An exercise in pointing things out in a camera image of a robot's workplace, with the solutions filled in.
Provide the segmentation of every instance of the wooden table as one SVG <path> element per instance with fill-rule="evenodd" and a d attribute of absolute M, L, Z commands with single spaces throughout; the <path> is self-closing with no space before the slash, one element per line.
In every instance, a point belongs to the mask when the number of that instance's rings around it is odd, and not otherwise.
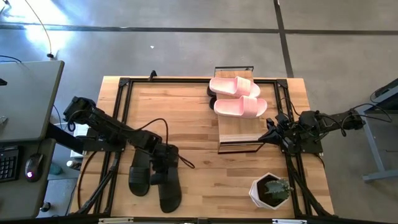
<path fill-rule="evenodd" d="M 97 106 L 107 114 L 113 113 L 119 78 L 103 79 Z M 287 80 L 290 99 L 296 110 L 299 113 L 309 110 L 304 80 L 301 78 Z M 180 154 L 192 161 L 197 168 L 190 169 L 179 162 L 182 202 L 176 211 L 163 213 L 159 206 L 157 186 L 151 186 L 149 193 L 144 197 L 137 197 L 130 192 L 127 180 L 134 149 L 131 146 L 127 147 L 119 166 L 112 217 L 294 217 L 291 198 L 278 210 L 268 210 L 257 208 L 249 197 L 252 182 L 267 172 L 287 179 L 285 159 L 279 147 L 266 145 L 257 153 L 217 154 L 217 115 L 208 106 L 210 98 L 206 94 L 206 88 L 207 85 L 202 83 L 134 84 L 127 124 L 137 128 L 152 119 L 165 118 L 169 124 L 169 143 L 179 147 Z M 277 109 L 273 88 L 261 86 L 261 90 L 260 97 L 268 102 L 268 109 L 261 118 L 262 126 L 265 127 L 266 118 L 274 118 Z M 120 108 L 124 106 L 124 96 Z M 165 127 L 162 122 L 153 123 L 147 129 L 165 137 Z M 88 164 L 80 190 L 82 203 L 98 185 L 103 157 L 104 153 L 99 152 Z M 308 188 L 324 208 L 333 213 L 322 163 L 319 158 L 311 154 L 303 154 L 302 157 Z M 106 204 L 107 196 L 108 188 L 104 191 L 101 211 Z M 304 212 L 300 191 L 298 197 L 300 208 Z M 70 211 L 76 210 L 75 194 Z"/>

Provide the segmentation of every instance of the black metal frame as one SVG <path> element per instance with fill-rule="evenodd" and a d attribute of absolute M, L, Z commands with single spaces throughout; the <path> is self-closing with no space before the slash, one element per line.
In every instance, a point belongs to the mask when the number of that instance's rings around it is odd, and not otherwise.
<path fill-rule="evenodd" d="M 127 89 L 126 102 L 124 104 L 123 123 L 125 123 L 127 121 L 132 87 L 133 87 L 134 83 L 148 83 L 148 82 L 151 82 L 151 83 L 209 83 L 210 79 L 211 79 L 210 77 L 209 78 L 154 78 L 156 76 L 157 76 L 156 72 L 152 71 L 149 78 L 120 78 L 119 88 L 118 88 L 118 92 L 116 94 L 116 102 L 115 102 L 115 106 L 114 106 L 113 117 L 114 118 L 118 117 L 118 111 L 119 111 L 120 102 L 121 102 L 121 95 L 123 92 L 123 87 L 126 85 L 128 86 L 128 89 Z M 275 98 L 276 98 L 276 102 L 277 102 L 277 109 L 278 109 L 279 113 L 283 113 L 282 101 L 281 101 L 281 97 L 280 97 L 280 93 L 279 93 L 279 90 L 280 90 L 279 87 L 282 87 L 284 95 L 285 95 L 284 98 L 286 101 L 287 114 L 291 121 L 294 120 L 292 107 L 289 103 L 290 95 L 289 95 L 289 90 L 288 90 L 288 85 L 287 85 L 286 79 L 257 79 L 257 80 L 254 79 L 254 82 L 257 84 L 272 84 L 274 86 Z M 105 152 L 105 153 L 106 154 L 104 157 L 100 181 L 102 180 L 106 171 L 108 170 L 109 158 L 110 158 L 110 154 L 111 154 L 110 152 Z M 286 158 L 286 161 L 288 159 L 291 159 L 290 155 L 288 155 L 288 154 L 285 154 L 285 158 Z M 307 185 L 306 181 L 305 181 L 303 162 L 302 162 L 302 158 L 300 155 L 296 156 L 296 161 L 297 161 L 297 165 L 298 165 L 298 167 L 297 167 L 298 172 L 299 172 L 301 178 L 303 179 L 303 182 L 305 183 L 305 185 Z M 289 184 L 294 189 L 292 191 L 292 202 L 293 202 L 294 214 L 295 214 L 295 217 L 299 217 L 303 213 L 301 212 L 300 207 L 299 207 L 299 199 L 297 197 L 295 181 L 294 181 L 294 178 L 292 177 L 292 174 L 289 172 L 289 170 L 288 170 L 288 175 L 289 175 Z M 106 208 L 104 210 L 104 213 L 107 213 L 108 215 L 111 214 L 115 186 L 116 186 L 116 175 L 114 176 L 114 178 L 111 181 L 111 185 L 109 188 L 109 194 L 108 194 L 108 200 L 107 200 Z M 102 197 L 100 196 L 95 204 L 94 213 L 100 212 L 101 199 L 102 199 Z M 312 211 L 311 211 L 310 204 L 306 197 L 303 197 L 303 199 L 304 199 L 304 204 L 305 204 L 305 213 L 307 215 L 311 215 Z M 167 221 L 168 219 L 170 219 L 170 218 L 162 218 L 162 221 Z M 143 221 L 143 220 L 145 220 L 145 218 L 136 218 L 134 220 Z M 231 221 L 231 219 L 220 219 L 220 221 L 222 221 L 222 220 Z M 271 219 L 270 218 L 261 218 L 261 219 L 243 219 L 243 220 L 245 220 L 245 221 L 256 220 L 259 222 L 269 222 Z"/>

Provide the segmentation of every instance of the succulent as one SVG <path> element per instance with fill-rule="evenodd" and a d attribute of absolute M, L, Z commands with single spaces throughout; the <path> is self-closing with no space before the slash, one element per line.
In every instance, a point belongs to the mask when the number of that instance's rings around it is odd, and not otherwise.
<path fill-rule="evenodd" d="M 265 194 L 272 194 L 273 199 L 286 200 L 293 190 L 285 179 L 268 181 L 265 185 L 268 189 Z"/>

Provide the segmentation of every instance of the gray floor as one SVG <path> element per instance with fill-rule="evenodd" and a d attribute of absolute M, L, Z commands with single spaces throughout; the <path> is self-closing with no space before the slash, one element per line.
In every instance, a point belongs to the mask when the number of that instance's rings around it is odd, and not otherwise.
<path fill-rule="evenodd" d="M 47 60 L 45 33 L 23 1 L 0 25 L 0 53 L 23 61 Z M 107 27 L 202 27 L 277 29 L 272 0 L 29 1 L 46 24 L 98 26 L 99 32 L 50 31 L 53 52 L 65 61 L 55 105 L 98 97 L 104 75 L 209 76 L 215 66 L 253 65 L 256 77 L 286 77 L 279 34 L 109 32 Z M 398 30 L 398 1 L 280 0 L 286 29 Z M 294 77 L 305 79 L 311 107 L 336 113 L 368 101 L 377 88 L 397 78 L 396 35 L 287 35 Z M 323 141 L 326 174 L 337 215 L 396 222 L 398 180 L 365 184 L 376 171 L 363 131 Z M 389 159 L 397 158 L 390 153 Z"/>

